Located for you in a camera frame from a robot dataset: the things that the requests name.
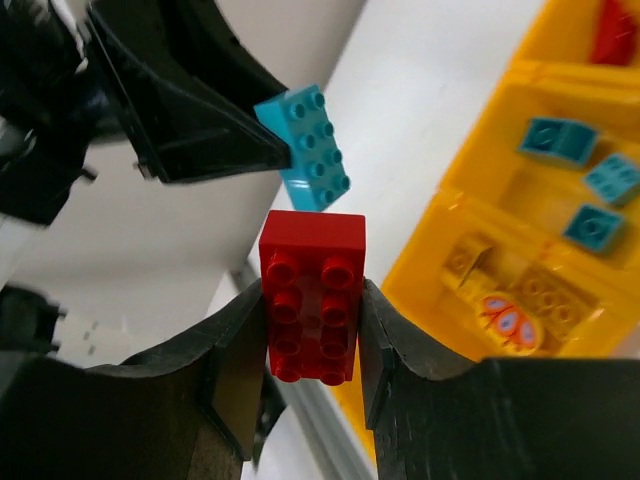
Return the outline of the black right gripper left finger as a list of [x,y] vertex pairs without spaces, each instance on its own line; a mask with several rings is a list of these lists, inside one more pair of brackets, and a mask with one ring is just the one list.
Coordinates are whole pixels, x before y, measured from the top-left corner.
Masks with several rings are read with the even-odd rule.
[[119,365],[1,353],[5,479],[236,479],[253,452],[266,359],[259,283]]

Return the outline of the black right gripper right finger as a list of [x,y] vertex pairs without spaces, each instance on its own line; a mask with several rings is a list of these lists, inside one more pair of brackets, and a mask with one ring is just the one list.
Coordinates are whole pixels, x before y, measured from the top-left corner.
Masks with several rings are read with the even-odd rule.
[[472,362],[420,330],[371,281],[359,356],[382,479],[635,479],[639,364]]

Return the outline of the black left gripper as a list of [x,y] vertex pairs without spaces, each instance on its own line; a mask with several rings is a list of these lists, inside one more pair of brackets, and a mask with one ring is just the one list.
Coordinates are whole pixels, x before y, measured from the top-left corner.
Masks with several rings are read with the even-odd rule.
[[214,1],[92,1],[68,26],[50,1],[1,5],[1,211],[57,217],[93,145],[128,140],[147,178],[197,183],[284,169],[255,105],[285,90]]

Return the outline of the yellow round orange-print lego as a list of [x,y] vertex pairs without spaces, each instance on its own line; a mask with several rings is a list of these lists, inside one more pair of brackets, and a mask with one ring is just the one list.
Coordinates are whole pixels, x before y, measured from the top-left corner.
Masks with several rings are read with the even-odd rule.
[[477,319],[491,342],[507,355],[533,355],[544,341],[540,321],[504,292],[484,296]]

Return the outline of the yellow long lego brick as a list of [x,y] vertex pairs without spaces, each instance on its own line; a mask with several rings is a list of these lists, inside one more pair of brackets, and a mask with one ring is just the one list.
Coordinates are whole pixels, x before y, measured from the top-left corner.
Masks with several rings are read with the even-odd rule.
[[511,288],[518,302],[561,342],[571,336],[577,325],[591,317],[597,306],[590,294],[535,264],[530,264]]

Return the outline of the teal rectangular lego brick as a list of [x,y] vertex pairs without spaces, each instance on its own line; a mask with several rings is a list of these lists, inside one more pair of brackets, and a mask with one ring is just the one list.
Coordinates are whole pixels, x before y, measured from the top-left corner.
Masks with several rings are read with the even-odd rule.
[[286,91],[255,105],[254,112],[289,147],[291,166],[280,176],[295,210],[323,212],[350,189],[318,85]]

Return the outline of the red studded lego brick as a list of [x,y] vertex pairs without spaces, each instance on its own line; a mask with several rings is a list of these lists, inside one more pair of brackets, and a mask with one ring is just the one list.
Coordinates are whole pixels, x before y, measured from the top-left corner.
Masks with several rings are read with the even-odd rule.
[[352,379],[365,256],[362,215],[269,212],[259,258],[274,376],[294,363],[328,386]]

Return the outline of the teal small lego brick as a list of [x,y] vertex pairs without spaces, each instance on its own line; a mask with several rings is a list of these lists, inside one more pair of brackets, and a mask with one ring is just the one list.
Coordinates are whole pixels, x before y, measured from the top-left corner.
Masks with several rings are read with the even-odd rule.
[[609,253],[626,228],[622,214],[592,204],[581,205],[563,231],[563,237],[596,255]]

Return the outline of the teal sloped lego brick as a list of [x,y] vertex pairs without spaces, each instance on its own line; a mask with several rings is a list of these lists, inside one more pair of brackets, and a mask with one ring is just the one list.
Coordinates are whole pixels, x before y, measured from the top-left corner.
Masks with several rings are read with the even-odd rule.
[[606,204],[622,208],[639,193],[639,165],[622,153],[613,153],[586,174],[584,183]]

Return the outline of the teal rounded lego brick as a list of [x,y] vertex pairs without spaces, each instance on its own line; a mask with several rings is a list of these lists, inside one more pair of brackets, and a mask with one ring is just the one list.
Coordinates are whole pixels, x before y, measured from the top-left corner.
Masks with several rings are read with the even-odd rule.
[[566,168],[583,168],[590,160],[598,132],[577,120],[533,117],[517,150],[538,161]]

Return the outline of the red flower lego brick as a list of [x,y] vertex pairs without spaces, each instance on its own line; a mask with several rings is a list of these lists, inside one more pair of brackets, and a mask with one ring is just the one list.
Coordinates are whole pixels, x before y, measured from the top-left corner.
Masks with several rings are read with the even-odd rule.
[[636,54],[639,21],[624,1],[606,0],[596,22],[589,61],[593,64],[629,66]]

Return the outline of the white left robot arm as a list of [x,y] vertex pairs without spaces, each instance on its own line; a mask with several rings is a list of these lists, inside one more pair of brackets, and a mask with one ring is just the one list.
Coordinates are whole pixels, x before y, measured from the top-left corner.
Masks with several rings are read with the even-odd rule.
[[62,308],[10,282],[94,144],[128,140],[147,179],[188,185],[279,170],[254,106],[284,91],[214,1],[91,1],[77,26],[50,1],[1,5],[1,346],[49,354]]

